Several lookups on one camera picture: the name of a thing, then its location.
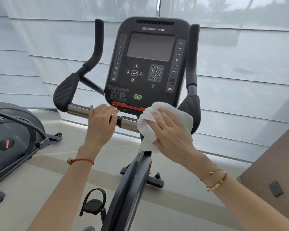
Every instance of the warning label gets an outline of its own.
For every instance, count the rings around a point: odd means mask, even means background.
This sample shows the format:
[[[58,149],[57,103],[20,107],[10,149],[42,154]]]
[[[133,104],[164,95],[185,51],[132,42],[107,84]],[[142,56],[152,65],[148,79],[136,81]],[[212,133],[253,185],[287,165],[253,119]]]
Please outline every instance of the warning label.
[[[126,102],[126,95],[129,92],[129,89],[114,87],[108,85],[108,89],[110,89],[110,99],[116,100],[120,102]]]

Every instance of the handlebar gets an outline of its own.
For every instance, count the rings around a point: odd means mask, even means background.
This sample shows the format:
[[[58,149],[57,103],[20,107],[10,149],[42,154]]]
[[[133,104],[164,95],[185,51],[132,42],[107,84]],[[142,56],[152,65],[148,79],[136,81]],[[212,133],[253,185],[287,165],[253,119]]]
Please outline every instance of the handlebar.
[[[186,53],[186,65],[185,65],[185,79],[187,88],[187,97],[178,107],[179,110],[189,113],[193,119],[192,134],[197,130],[200,124],[200,101],[197,96],[197,74],[196,74],[196,60],[198,50],[199,39],[199,24],[192,24],[189,26],[188,39],[187,39],[187,53]],[[89,88],[97,91],[101,95],[104,95],[104,89],[90,81],[85,77],[85,74],[91,71],[100,61],[103,54],[104,45],[104,21],[100,19],[95,20],[95,46],[93,55],[86,61],[82,67],[67,77],[56,88],[53,96],[55,107],[61,112],[67,112],[69,114],[88,118],[89,107],[73,104],[73,97],[75,95],[77,85],[80,82],[87,85]],[[118,116],[117,126],[120,128],[137,132],[137,120]]]

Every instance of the hand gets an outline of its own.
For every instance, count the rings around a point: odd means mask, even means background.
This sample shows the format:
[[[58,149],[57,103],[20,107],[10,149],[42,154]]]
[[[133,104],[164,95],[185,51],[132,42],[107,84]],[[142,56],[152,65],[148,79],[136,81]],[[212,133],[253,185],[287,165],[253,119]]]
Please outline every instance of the hand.
[[[118,112],[119,110],[106,104],[97,106],[93,111],[91,105],[85,143],[80,147],[84,149],[84,154],[86,151],[87,154],[93,154],[95,158],[100,149],[110,140],[116,128]]]
[[[154,144],[163,155],[184,165],[195,154],[202,154],[195,149],[185,129],[170,112],[159,112],[162,116],[153,114],[156,123],[148,120],[147,122],[158,137]]]

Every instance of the floor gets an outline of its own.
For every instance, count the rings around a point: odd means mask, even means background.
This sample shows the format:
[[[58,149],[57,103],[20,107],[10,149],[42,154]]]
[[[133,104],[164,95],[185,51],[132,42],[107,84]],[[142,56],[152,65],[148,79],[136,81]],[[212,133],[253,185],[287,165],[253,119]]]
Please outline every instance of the floor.
[[[74,157],[84,142],[86,126],[62,121],[57,112],[32,111],[42,120],[47,133],[62,132],[63,140],[38,151],[0,183],[0,190],[6,193],[0,203],[0,231],[24,231],[28,228],[67,170],[66,160]],[[93,188],[103,188],[108,208],[121,178],[120,169],[133,160],[139,144],[137,138],[115,133],[98,155],[83,196]],[[163,189],[146,186],[131,230],[242,230],[231,212],[212,193],[204,190],[196,176],[161,153],[154,153],[152,157],[152,174],[160,172],[165,185]],[[249,167],[247,163],[209,157],[233,177]],[[72,230],[81,231],[89,225],[100,230],[100,216],[84,214],[76,217]]]

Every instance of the gold bangle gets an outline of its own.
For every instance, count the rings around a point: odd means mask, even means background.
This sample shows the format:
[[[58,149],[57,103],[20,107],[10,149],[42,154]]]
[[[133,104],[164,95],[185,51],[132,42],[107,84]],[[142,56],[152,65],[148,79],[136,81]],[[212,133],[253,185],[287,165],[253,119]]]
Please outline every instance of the gold bangle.
[[[212,176],[214,174],[214,172],[217,172],[217,171],[220,171],[220,170],[223,171],[222,169],[216,169],[214,171],[212,170],[212,171],[209,172],[209,174],[207,176]],[[203,179],[206,178],[207,176],[204,176],[203,178],[199,178],[199,180],[203,181]]]
[[[223,184],[223,182],[225,181],[226,177],[227,177],[227,172],[225,170],[223,170],[225,175],[224,177],[218,182],[216,183],[214,186],[212,187],[206,187],[206,191],[212,191],[212,190],[215,190],[217,187],[219,187],[221,184]]]

